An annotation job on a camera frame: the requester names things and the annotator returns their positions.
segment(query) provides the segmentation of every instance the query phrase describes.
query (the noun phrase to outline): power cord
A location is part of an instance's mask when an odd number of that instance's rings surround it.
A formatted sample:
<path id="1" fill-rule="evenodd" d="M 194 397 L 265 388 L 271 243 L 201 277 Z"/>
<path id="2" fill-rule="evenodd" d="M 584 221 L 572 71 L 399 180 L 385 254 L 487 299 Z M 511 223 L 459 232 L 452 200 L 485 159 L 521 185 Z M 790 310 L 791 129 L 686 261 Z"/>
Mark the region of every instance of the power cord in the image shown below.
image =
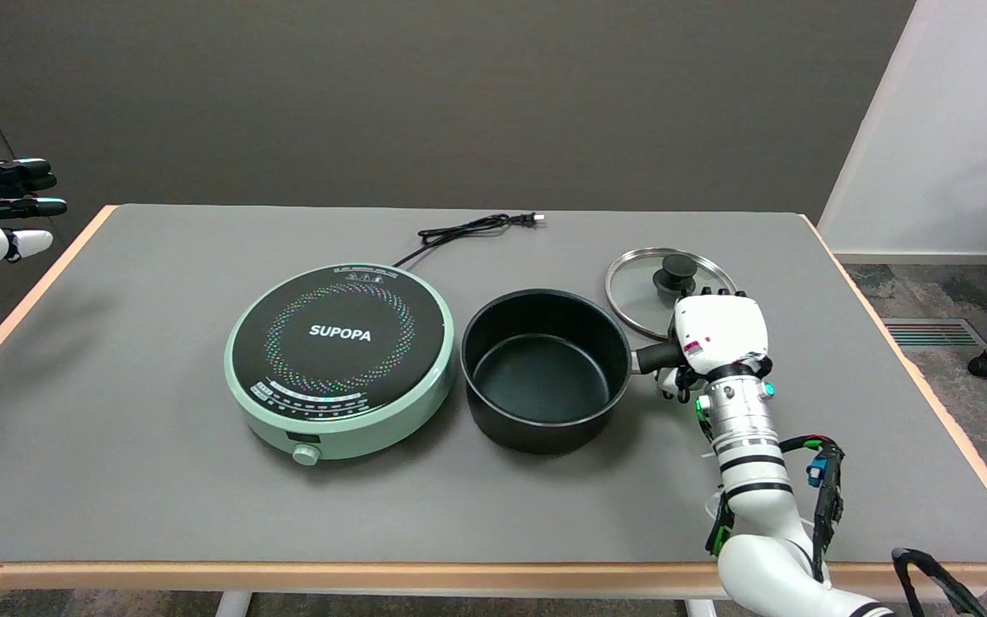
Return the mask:
<path id="1" fill-rule="evenodd" d="M 424 253 L 424 251 L 436 249 L 438 246 L 444 246 L 446 243 L 454 241 L 456 238 L 479 234 L 482 233 L 482 231 L 500 230 L 501 227 L 509 227 L 513 225 L 521 227 L 534 227 L 543 222 L 543 219 L 544 215 L 536 214 L 534 212 L 529 212 L 528 214 L 514 214 L 512 216 L 502 212 L 502 214 L 482 216 L 481 219 L 474 219 L 474 221 L 471 221 L 470 223 L 463 223 L 463 225 L 456 225 L 455 227 L 436 227 L 432 228 L 432 230 L 421 230 L 418 231 L 418 237 L 422 239 L 422 248 L 417 249 L 414 253 L 408 254 L 406 257 L 396 261 L 395 268 L 403 266 L 404 263 L 411 261 L 411 259 L 414 259 Z"/>
<path id="2" fill-rule="evenodd" d="M 933 583 L 947 594 L 947 600 L 951 602 L 957 614 L 969 614 L 971 617 L 987 617 L 987 610 L 980 605 L 977 597 L 973 595 L 965 585 L 952 577 L 951 573 L 939 565 L 936 558 L 926 554 L 924 551 L 916 549 L 897 548 L 893 551 L 894 571 L 901 582 L 901 588 L 905 590 L 905 598 L 908 600 L 908 609 L 912 617 L 924 617 L 924 607 L 920 606 L 916 589 L 912 587 L 909 579 L 908 567 L 916 566 L 925 577 L 931 578 Z"/>

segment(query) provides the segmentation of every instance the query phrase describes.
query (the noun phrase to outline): lid knob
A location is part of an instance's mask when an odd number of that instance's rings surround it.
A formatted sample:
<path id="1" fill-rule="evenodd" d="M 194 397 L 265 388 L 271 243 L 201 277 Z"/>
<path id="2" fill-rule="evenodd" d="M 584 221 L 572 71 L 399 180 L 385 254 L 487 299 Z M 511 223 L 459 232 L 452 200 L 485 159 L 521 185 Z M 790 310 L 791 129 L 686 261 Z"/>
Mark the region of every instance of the lid knob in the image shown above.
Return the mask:
<path id="1" fill-rule="evenodd" d="M 654 273 L 657 293 L 665 297 L 678 297 L 696 289 L 698 265 L 686 255 L 667 255 L 661 261 L 661 270 Z"/>

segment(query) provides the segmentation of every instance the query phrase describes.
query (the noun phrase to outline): white wall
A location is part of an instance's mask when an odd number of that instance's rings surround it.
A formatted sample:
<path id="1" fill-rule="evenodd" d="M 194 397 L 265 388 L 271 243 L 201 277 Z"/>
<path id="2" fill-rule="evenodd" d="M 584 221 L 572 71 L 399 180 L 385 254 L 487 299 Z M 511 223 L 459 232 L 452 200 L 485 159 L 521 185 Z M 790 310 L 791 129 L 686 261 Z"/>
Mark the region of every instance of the white wall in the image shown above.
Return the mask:
<path id="1" fill-rule="evenodd" d="M 987 255 L 987 3 L 917 2 L 818 230 L 840 254 Z"/>

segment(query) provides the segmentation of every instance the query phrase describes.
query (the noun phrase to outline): chair wheel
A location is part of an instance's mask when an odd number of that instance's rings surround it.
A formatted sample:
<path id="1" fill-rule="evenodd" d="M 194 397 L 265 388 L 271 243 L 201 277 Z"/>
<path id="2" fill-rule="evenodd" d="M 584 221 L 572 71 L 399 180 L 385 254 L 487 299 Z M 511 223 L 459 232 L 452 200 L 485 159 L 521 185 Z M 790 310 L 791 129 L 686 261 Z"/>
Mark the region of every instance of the chair wheel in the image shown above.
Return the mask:
<path id="1" fill-rule="evenodd" d="M 979 376 L 979 378 L 987 379 L 987 354 L 986 352 L 980 352 L 980 356 L 970 360 L 970 363 L 966 365 L 970 369 L 970 374 Z"/>

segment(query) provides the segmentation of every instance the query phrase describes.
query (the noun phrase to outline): mint green induction cooktop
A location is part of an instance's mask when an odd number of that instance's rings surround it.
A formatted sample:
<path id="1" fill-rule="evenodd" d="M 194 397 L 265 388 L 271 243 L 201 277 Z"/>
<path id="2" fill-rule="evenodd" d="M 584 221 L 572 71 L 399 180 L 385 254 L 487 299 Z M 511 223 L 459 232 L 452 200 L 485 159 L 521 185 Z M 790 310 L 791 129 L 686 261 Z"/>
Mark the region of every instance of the mint green induction cooktop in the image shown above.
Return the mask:
<path id="1" fill-rule="evenodd" d="M 432 286 L 389 266 L 299 274 L 242 314 L 227 386 L 250 428 L 298 464 L 348 459 L 419 429 L 451 389 L 455 328 Z"/>

